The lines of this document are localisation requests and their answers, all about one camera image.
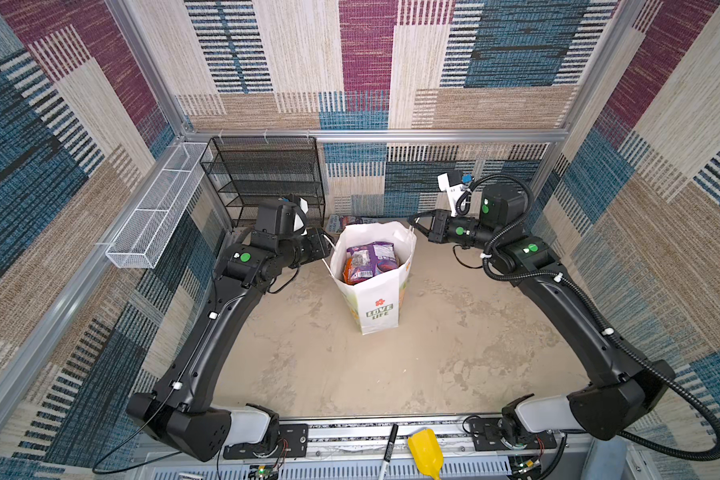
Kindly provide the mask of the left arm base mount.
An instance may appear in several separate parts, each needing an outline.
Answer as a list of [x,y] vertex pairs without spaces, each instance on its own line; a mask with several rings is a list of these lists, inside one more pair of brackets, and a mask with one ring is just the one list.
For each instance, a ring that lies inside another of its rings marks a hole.
[[224,460],[265,460],[273,462],[285,452],[286,458],[304,458],[307,455],[309,425],[307,423],[280,424],[275,442],[265,439],[261,444],[225,446]]

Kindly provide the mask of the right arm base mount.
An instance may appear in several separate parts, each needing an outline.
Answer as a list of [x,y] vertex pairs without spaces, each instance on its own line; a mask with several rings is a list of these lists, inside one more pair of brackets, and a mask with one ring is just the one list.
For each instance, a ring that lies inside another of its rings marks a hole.
[[500,417],[470,415],[462,421],[462,430],[472,440],[474,449],[478,452],[547,451],[558,447],[558,440],[550,431],[529,434],[510,442],[504,438],[500,423]]

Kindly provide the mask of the purple snack packet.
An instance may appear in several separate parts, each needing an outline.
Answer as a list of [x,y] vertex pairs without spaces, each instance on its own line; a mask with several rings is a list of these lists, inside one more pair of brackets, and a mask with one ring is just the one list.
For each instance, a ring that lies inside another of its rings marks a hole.
[[359,251],[367,251],[375,266],[376,275],[399,267],[394,244],[386,241],[375,241],[369,244],[349,247],[346,250],[347,258],[350,254]]

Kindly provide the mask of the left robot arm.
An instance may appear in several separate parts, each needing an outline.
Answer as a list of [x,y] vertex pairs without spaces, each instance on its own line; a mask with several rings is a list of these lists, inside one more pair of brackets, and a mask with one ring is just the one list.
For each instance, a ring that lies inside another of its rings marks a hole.
[[234,444],[230,410],[213,406],[224,363],[248,316],[286,269],[327,258],[325,231],[310,226],[306,200],[267,199],[253,227],[228,245],[214,270],[210,298],[169,368],[127,415],[151,438],[199,461]]

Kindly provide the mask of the white paper bag with illustration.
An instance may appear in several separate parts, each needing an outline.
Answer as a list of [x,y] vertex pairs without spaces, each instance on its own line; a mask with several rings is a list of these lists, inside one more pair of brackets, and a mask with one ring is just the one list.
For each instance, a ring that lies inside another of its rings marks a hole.
[[[397,221],[349,225],[340,234],[324,264],[362,334],[398,326],[416,243],[413,229]],[[344,278],[349,250],[364,245],[369,247],[369,257],[382,245],[392,253],[398,266],[351,285]]]

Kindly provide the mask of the orange snack packet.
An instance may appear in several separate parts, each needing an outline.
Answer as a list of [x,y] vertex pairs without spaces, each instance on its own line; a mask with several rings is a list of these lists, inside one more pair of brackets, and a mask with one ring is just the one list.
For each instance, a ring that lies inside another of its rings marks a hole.
[[375,266],[367,251],[359,251],[349,255],[343,270],[343,281],[346,284],[356,285],[373,278],[375,275]]

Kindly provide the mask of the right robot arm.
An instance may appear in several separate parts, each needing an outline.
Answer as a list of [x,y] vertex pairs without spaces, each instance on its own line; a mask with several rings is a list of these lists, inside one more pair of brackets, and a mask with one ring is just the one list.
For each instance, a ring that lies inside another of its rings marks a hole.
[[[518,288],[546,315],[581,362],[588,385],[567,395],[526,395],[501,411],[495,431],[508,449],[523,449],[547,430],[586,433],[598,440],[621,437],[654,452],[688,461],[720,459],[720,420],[679,385],[664,360],[652,361],[632,346],[570,277],[559,256],[540,237],[525,230],[534,196],[529,186],[509,174],[474,180],[455,170],[440,174],[446,209],[409,217],[409,224],[429,242],[478,249],[481,269],[492,280]],[[424,216],[428,226],[421,224]],[[711,448],[686,451],[629,432],[650,413],[667,391],[688,403],[712,428]]]

